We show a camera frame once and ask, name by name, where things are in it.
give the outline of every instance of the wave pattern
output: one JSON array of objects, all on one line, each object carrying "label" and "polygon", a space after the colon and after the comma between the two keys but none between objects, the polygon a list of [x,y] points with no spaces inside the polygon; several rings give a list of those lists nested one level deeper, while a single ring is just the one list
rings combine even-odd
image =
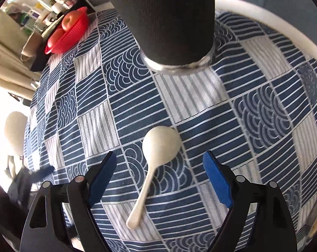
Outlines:
[{"label": "wave pattern", "polygon": [[66,168],[67,176],[70,181],[78,175],[85,175],[87,171],[88,169],[85,161]]},{"label": "wave pattern", "polygon": [[218,50],[224,44],[229,43],[231,41],[236,41],[236,37],[227,26],[216,21],[215,22],[215,41],[216,41],[216,50]]},{"label": "wave pattern", "polygon": [[290,131],[290,122],[269,85],[237,98],[234,106],[256,153],[275,144]]},{"label": "wave pattern", "polygon": [[[142,153],[142,142],[136,142],[125,149],[135,183],[142,188],[148,171],[147,161]],[[174,192],[193,184],[193,178],[183,157],[182,151],[170,162],[155,171],[148,196]]]},{"label": "wave pattern", "polygon": [[300,209],[300,184],[296,183],[284,193],[285,201],[288,205],[290,215],[292,216]]},{"label": "wave pattern", "polygon": [[140,57],[137,46],[128,49],[104,66],[109,95],[119,92],[150,76],[148,68]]},{"label": "wave pattern", "polygon": [[207,232],[167,241],[173,252],[205,252],[215,239],[214,232]]},{"label": "wave pattern", "polygon": [[77,117],[77,105],[74,89],[56,101],[58,110],[58,129],[70,124]]},{"label": "wave pattern", "polygon": [[121,29],[125,28],[126,24],[124,20],[120,17],[115,18],[110,23],[102,24],[99,26],[99,33],[100,33],[100,42],[107,39],[114,33],[117,33]]},{"label": "wave pattern", "polygon": [[128,249],[124,246],[122,241],[114,239],[105,239],[108,243],[109,248],[113,252],[128,252]]}]

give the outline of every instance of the metal ring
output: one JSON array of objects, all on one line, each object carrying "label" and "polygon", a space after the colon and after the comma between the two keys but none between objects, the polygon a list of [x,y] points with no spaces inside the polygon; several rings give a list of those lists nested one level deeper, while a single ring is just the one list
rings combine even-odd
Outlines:
[{"label": "metal ring", "polygon": [[276,188],[276,187],[277,187],[277,183],[275,183],[274,181],[270,181],[269,185],[270,185],[272,188]]},{"label": "metal ring", "polygon": [[45,181],[43,184],[42,184],[42,187],[44,188],[47,188],[50,186],[50,182],[49,181]]},{"label": "metal ring", "polygon": [[75,178],[75,181],[76,181],[77,183],[80,183],[80,182],[84,181],[84,179],[85,179],[84,176],[79,175],[79,176],[77,176],[77,177]]},{"label": "metal ring", "polygon": [[238,175],[237,177],[236,177],[236,180],[238,181],[238,182],[244,182],[245,181],[245,177],[244,176],[241,176],[241,175]]},{"label": "metal ring", "polygon": [[203,71],[211,64],[213,54],[215,53],[216,42],[213,40],[213,45],[210,51],[199,61],[186,64],[186,65],[164,65],[154,62],[148,58],[142,49],[140,49],[140,56],[144,64],[149,70],[163,74],[163,75],[189,75],[199,71]]}]

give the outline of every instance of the tablecloth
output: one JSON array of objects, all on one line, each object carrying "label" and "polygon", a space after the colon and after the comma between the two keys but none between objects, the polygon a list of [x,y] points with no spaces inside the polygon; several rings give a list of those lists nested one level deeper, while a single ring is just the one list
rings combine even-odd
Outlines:
[{"label": "tablecloth", "polygon": [[[211,67],[161,75],[144,65],[117,11],[107,10],[45,66],[24,156],[31,170],[53,165],[46,180],[59,184],[116,153],[116,171],[92,209],[112,251],[206,251],[227,214],[202,165],[207,150],[251,182],[276,181],[297,241],[304,237],[317,198],[317,61],[231,12],[217,14],[215,36]],[[142,140],[159,125],[177,129],[183,146],[157,169],[141,225],[129,230],[147,172]],[[255,210],[251,205],[237,248],[247,242]]]}]

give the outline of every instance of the white plastic spoon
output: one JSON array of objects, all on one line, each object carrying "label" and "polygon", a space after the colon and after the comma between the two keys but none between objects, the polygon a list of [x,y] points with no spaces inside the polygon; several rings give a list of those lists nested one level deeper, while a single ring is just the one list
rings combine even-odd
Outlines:
[{"label": "white plastic spoon", "polygon": [[147,160],[148,172],[139,198],[127,219],[126,225],[129,229],[135,229],[140,224],[142,209],[156,168],[170,162],[177,155],[181,146],[182,140],[179,133],[166,126],[154,127],[144,137],[142,151]]}]

